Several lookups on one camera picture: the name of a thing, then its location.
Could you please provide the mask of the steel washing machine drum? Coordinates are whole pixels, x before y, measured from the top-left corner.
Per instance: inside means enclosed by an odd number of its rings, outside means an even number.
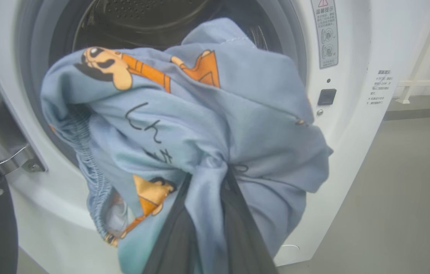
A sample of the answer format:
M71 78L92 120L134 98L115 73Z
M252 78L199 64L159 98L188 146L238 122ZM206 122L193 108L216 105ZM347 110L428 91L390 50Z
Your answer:
M94 0L84 14L73 50L166 50L201 23L229 18L257 48L282 52L274 25L257 0Z

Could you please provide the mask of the black door latch socket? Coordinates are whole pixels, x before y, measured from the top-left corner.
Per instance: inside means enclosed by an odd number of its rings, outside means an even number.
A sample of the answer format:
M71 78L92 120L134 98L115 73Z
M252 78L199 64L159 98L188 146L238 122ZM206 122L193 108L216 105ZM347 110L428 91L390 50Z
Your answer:
M318 106L332 105L336 97L336 89L322 89L318 98Z

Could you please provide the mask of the grey warning instruction sticker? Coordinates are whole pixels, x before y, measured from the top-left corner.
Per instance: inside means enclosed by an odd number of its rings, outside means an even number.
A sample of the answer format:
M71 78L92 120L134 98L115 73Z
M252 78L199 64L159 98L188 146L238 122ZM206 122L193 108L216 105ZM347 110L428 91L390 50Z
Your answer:
M335 0L310 0L315 21L319 68L326 69L339 63L339 39Z

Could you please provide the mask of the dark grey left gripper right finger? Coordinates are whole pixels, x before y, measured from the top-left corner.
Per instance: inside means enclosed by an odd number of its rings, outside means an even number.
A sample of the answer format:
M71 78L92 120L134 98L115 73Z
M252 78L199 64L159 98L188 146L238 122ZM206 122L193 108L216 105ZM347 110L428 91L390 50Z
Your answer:
M229 274L278 274L232 170L221 188Z

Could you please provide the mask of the blue cartoon print garment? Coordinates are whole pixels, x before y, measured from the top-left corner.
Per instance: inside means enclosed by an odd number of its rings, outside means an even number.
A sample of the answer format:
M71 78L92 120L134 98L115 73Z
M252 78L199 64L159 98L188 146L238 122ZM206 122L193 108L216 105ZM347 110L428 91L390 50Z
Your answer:
M194 28L164 51L92 46L55 62L43 114L76 154L87 207L122 274L142 274L187 174L200 274L229 274L221 188L232 170L274 261L328 147L289 57L258 49L234 21Z

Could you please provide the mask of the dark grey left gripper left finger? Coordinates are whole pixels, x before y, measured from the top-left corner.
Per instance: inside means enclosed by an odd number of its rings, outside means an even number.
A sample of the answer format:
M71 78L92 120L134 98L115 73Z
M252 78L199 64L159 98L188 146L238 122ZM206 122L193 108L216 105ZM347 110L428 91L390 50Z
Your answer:
M191 180L187 174L142 274L200 274L196 229L185 207Z

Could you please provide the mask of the white front-load washing machine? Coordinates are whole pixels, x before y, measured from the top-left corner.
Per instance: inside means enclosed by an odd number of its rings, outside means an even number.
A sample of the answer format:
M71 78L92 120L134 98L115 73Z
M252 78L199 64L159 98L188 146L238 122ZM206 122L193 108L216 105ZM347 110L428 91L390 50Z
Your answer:
M422 0L335 0L339 63L320 69L311 1L293 2L307 57L302 83L315 123L334 153L329 179L308 195L302 221L284 243L297 245L299 254L277 254L277 266L310 260L321 244L405 71L425 11ZM5 175L18 226L18 252L25 251L49 274L121 274L116 249L100 238L87 210L88 191L78 165L60 154L27 97L18 62L22 3L0 0L0 89L46 172L18 169ZM393 82L382 105L366 105L379 70L391 70ZM317 105L322 89L337 90L332 105Z

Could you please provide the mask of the round white filter cover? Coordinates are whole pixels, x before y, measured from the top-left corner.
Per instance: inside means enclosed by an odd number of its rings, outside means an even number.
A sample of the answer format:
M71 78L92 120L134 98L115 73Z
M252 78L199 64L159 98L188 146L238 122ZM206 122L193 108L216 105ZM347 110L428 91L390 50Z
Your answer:
M278 251L278 255L285 254L286 256L296 256L300 252L300 248L293 244L283 244Z

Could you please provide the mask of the small printed text label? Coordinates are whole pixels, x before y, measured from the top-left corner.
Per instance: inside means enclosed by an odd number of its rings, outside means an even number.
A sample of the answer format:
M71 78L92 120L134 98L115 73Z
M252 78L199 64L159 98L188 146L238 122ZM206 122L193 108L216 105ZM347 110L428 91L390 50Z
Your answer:
M371 90L367 96L366 105L382 105L393 82L391 70L379 70L371 85Z

